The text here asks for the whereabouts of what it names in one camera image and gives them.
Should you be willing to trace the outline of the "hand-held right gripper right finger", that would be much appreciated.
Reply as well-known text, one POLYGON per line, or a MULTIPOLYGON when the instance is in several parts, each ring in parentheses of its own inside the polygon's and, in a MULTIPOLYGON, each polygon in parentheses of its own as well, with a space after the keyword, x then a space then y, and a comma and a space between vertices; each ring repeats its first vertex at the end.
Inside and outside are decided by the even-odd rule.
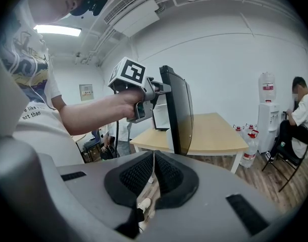
POLYGON ((143 242, 268 241, 281 227, 282 213, 277 206, 237 175, 188 157, 165 155, 197 173, 198 189, 181 207, 156 210, 143 233, 143 242), (232 194, 241 194, 268 226, 250 235, 226 200, 232 194))

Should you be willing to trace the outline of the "white printed t-shirt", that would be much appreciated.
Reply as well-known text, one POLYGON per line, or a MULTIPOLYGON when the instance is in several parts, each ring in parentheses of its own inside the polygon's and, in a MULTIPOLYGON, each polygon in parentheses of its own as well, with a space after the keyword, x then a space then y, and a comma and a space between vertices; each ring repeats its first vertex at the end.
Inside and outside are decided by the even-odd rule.
POLYGON ((52 157, 56 166, 83 164, 80 152, 63 125, 52 99, 60 96, 48 49, 33 24, 12 14, 0 38, 0 59, 29 99, 14 138, 52 157))

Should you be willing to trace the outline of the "person's left forearm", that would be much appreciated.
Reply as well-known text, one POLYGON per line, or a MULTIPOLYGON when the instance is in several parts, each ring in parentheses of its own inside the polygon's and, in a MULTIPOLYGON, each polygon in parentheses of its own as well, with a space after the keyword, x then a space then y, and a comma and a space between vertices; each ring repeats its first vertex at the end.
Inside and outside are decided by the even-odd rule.
POLYGON ((82 135, 125 118, 132 108, 118 94, 90 103, 67 105, 61 96, 52 99, 62 123, 72 136, 82 135))

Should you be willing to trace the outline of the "person's left hand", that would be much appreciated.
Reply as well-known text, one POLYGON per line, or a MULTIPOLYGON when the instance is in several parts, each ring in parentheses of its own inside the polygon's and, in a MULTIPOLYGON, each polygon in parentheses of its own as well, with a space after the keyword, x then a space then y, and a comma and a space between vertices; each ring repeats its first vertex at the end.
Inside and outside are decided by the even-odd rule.
POLYGON ((139 87, 129 88, 119 92, 118 95, 122 101, 124 117, 135 118, 135 106, 137 103, 143 101, 143 91, 139 87))

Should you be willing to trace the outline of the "black and white backpack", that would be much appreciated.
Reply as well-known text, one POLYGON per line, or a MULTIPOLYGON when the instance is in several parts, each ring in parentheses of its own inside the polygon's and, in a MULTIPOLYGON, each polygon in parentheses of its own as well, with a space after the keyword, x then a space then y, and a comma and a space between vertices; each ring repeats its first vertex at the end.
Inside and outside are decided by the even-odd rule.
POLYGON ((110 160, 116 158, 116 152, 112 146, 102 146, 100 150, 100 157, 102 160, 110 160))

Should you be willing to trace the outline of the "black folding chair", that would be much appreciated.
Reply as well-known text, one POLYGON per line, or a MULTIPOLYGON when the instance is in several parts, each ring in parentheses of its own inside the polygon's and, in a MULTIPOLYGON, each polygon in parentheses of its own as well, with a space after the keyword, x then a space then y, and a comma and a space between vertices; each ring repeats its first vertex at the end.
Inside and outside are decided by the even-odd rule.
POLYGON ((269 157, 267 163, 263 167, 262 171, 264 171, 268 165, 271 165, 280 173, 282 177, 284 177, 286 183, 279 189, 278 192, 281 192, 294 177, 297 170, 301 166, 303 160, 305 159, 305 156, 308 151, 308 128, 304 125, 291 126, 288 120, 284 120, 280 124, 279 136, 276 139, 275 144, 271 149, 271 151, 272 150, 274 150, 275 159, 280 157, 280 159, 284 163, 287 163, 291 168, 294 169, 294 172, 291 174, 291 176, 287 178, 285 174, 277 166, 273 164, 273 162, 271 161, 272 158, 271 156, 269 157), (297 139, 299 142, 306 144, 306 149, 302 158, 297 157, 297 155, 293 151, 292 147, 293 138, 297 139))

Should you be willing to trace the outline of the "grey wall electrical box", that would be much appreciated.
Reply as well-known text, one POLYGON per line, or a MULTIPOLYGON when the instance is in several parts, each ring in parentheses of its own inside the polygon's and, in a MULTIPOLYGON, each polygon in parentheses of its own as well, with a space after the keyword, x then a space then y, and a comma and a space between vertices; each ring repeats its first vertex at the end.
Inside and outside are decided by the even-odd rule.
POLYGON ((94 99, 92 84, 80 84, 79 91, 81 101, 89 101, 94 99))

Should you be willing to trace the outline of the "large dispenser water bottle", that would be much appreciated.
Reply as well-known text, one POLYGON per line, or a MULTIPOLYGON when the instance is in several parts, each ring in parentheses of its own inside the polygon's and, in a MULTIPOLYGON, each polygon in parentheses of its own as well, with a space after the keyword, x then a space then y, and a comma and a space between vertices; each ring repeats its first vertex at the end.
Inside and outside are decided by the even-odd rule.
POLYGON ((275 76, 272 73, 261 73, 259 77, 259 98, 260 103, 275 102, 276 85, 275 76))

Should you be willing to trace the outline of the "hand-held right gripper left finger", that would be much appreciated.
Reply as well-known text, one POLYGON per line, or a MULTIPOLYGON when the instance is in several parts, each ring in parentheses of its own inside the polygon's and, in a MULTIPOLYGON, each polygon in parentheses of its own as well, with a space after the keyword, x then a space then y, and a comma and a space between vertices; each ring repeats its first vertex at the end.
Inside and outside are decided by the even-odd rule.
POLYGON ((56 167, 39 155, 41 195, 39 234, 51 242, 154 242, 152 229, 127 236, 135 219, 136 195, 121 183, 120 172, 153 167, 153 153, 142 152, 105 162, 56 167))

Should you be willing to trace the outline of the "ceiling light panel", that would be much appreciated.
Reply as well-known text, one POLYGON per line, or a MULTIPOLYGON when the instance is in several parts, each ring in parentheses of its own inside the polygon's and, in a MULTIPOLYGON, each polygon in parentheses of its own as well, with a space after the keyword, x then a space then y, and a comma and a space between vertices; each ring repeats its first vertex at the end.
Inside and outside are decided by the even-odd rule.
POLYGON ((72 28, 66 26, 59 26, 59 25, 36 25, 34 27, 40 34, 59 34, 59 35, 68 35, 78 37, 81 33, 81 29, 79 28, 72 28))

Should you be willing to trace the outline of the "blue chair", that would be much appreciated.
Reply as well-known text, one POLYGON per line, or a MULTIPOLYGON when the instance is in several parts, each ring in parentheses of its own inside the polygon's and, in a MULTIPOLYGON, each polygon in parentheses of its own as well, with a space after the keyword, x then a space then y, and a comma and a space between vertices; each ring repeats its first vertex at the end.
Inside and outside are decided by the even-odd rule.
POLYGON ((100 134, 99 134, 99 130, 92 131, 91 134, 92 134, 93 138, 91 138, 90 140, 88 140, 88 141, 83 145, 84 152, 87 153, 89 162, 93 161, 93 158, 92 158, 92 155, 91 155, 91 151, 93 150, 93 148, 96 148, 96 150, 97 150, 98 152, 100 152, 100 149, 99 149, 99 146, 100 146, 100 134))

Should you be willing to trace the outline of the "white water dispenser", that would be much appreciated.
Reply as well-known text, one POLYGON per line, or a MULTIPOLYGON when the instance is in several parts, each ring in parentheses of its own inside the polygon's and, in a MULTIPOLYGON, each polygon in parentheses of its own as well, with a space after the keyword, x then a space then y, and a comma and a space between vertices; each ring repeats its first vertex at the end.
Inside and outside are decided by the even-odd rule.
POLYGON ((279 104, 269 100, 259 104, 257 131, 259 132, 258 151, 260 154, 272 149, 280 122, 281 113, 279 104))

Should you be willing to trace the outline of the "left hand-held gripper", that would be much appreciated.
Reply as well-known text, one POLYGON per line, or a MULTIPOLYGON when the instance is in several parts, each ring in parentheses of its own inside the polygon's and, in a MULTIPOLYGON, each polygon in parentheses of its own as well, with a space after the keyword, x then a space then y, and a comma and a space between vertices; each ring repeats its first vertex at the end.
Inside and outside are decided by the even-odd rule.
POLYGON ((154 104, 159 95, 171 92, 168 84, 153 82, 153 78, 147 76, 146 66, 124 57, 113 69, 109 78, 108 87, 115 92, 137 88, 142 99, 134 104, 134 116, 127 119, 136 124, 152 117, 154 104))

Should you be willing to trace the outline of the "white air conditioner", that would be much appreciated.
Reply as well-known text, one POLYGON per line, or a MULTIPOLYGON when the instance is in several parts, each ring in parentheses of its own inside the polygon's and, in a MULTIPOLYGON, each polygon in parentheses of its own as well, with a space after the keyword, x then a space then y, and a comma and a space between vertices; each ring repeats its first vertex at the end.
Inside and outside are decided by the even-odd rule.
POLYGON ((104 22, 127 37, 158 21, 155 0, 120 0, 104 17, 104 22))

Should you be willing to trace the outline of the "light wooden table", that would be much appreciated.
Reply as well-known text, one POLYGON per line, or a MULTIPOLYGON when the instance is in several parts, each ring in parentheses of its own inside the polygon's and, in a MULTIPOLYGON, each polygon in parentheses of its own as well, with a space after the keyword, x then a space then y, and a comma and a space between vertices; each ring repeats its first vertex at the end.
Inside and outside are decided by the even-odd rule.
MULTIPOLYGON (((194 116, 189 155, 229 156, 232 155, 230 171, 236 173, 247 143, 218 113, 194 116)), ((148 129, 131 140, 136 152, 144 149, 174 153, 171 132, 148 129)))

